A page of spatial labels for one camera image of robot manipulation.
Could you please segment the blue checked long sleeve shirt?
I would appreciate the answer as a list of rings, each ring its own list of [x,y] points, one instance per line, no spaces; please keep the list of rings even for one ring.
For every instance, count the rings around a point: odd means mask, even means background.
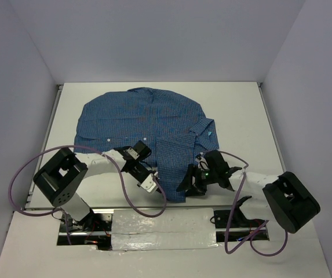
[[[101,152],[134,146],[151,149],[146,162],[158,169],[160,185],[171,202],[184,203],[176,189],[187,167],[201,152],[219,148],[214,119],[199,103],[178,93],[147,87],[108,92],[83,106],[75,152]]]

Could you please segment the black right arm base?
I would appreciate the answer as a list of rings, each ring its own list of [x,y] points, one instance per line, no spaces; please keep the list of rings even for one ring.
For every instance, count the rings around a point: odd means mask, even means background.
[[[210,222],[216,229],[216,241],[222,243],[225,240],[225,230],[228,222],[230,210],[214,210]],[[247,219],[239,208],[236,208],[232,217],[231,227],[229,229],[229,242],[241,242],[244,237],[248,236],[257,229],[264,220]]]

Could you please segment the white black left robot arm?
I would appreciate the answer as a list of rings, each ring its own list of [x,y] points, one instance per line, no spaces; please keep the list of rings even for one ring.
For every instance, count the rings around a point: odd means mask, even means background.
[[[158,173],[141,162],[151,154],[142,141],[133,147],[114,148],[103,153],[78,153],[69,148],[57,151],[34,175],[33,182],[55,208],[63,209],[81,231],[90,229],[98,220],[91,207],[77,194],[85,178],[116,173],[130,174],[148,193],[157,189]]]

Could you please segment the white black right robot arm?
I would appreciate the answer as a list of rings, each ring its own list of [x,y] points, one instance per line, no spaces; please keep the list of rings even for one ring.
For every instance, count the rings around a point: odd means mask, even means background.
[[[236,207],[248,199],[259,200],[267,206],[266,215],[274,219],[286,232],[295,234],[320,213],[320,204],[299,178],[290,171],[280,175],[266,175],[247,171],[243,167],[229,166],[223,158],[224,151],[213,150],[196,156],[197,165],[189,164],[177,191],[186,197],[204,196],[207,187],[217,184],[223,189],[238,192],[243,197]]]

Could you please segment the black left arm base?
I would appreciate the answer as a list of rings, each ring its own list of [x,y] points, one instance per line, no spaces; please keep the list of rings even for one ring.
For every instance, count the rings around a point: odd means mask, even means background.
[[[99,250],[111,250],[112,216],[113,213],[97,211],[85,223],[79,224],[69,214],[53,214],[52,217],[59,222],[57,245],[95,246]]]

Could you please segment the silver tape patch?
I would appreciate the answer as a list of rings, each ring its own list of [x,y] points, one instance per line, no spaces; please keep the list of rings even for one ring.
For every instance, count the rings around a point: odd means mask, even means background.
[[[111,246],[115,251],[193,250],[217,247],[211,208],[167,209],[156,218],[132,210],[112,216]]]

